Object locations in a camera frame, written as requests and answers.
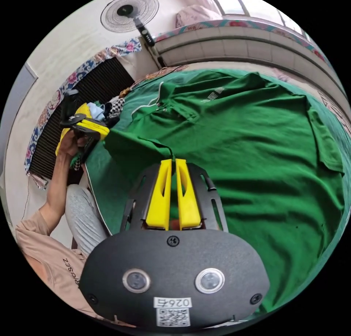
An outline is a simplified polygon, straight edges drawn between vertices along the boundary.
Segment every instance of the person's leg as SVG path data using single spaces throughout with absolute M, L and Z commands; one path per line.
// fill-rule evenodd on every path
M 108 237 L 107 230 L 101 223 L 94 197 L 87 189 L 79 185 L 68 186 L 65 214 L 73 238 L 85 255 L 88 256 Z

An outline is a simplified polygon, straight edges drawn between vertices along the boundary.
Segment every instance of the hand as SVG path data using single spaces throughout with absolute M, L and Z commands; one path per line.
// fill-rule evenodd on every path
M 78 152 L 78 148 L 83 147 L 86 142 L 87 140 L 85 137 L 77 140 L 76 136 L 74 135 L 74 131 L 70 130 L 62 138 L 58 152 L 74 157 Z

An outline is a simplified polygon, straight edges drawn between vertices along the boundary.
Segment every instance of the yellow device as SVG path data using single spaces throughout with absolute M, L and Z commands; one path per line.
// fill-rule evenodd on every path
M 206 171 L 183 159 L 173 165 L 169 159 L 143 170 L 129 194 L 121 231 L 169 230 L 172 170 L 177 178 L 180 230 L 227 230 L 220 197 Z

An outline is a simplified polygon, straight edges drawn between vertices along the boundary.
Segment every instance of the window frame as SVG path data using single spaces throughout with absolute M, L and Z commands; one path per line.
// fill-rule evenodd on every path
M 218 7 L 219 11 L 221 12 L 221 15 L 223 16 L 224 19 L 230 18 L 230 17 L 233 17 L 233 16 L 235 16 L 235 17 L 249 17 L 249 18 L 253 18 L 253 19 L 263 20 L 263 21 L 272 23 L 274 25 L 278 25 L 280 27 L 282 26 L 280 23 L 275 23 L 275 22 L 272 22 L 272 21 L 269 21 L 269 20 L 266 20 L 266 19 L 263 19 L 263 18 L 251 16 L 242 0 L 238 0 L 238 1 L 239 1 L 240 5 L 241 5 L 242 10 L 244 11 L 244 14 L 226 14 L 224 12 L 220 2 L 218 0 L 213 0 L 213 1 L 216 3 L 216 5 L 217 5 L 217 7 Z M 308 38 L 307 38 L 306 32 L 300 26 L 299 27 L 301 29 L 302 34 L 300 34 L 299 32 L 295 31 L 294 29 L 288 27 L 286 25 L 284 19 L 283 19 L 283 16 L 282 16 L 281 12 L 277 8 L 275 8 L 275 9 L 277 10 L 277 12 L 279 14 L 279 17 L 280 17 L 280 19 L 281 19 L 281 21 L 283 23 L 283 27 L 285 29 L 287 29 L 288 31 L 292 31 L 292 32 L 294 32 L 294 33 L 296 33 L 298 35 L 301 35 L 303 38 L 305 38 L 305 39 L 307 39 L 307 41 L 309 41 Z

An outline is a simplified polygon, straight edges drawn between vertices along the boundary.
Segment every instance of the green polo shirt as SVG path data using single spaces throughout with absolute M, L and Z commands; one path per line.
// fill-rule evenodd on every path
M 164 82 L 158 102 L 105 139 L 124 189 L 163 159 L 206 169 L 229 231 L 261 256 L 271 282 L 261 311 L 273 310 L 305 281 L 339 226 L 338 146 L 305 95 L 258 73 L 209 70 L 183 85 Z M 172 188 L 171 217 L 177 217 L 175 181 Z

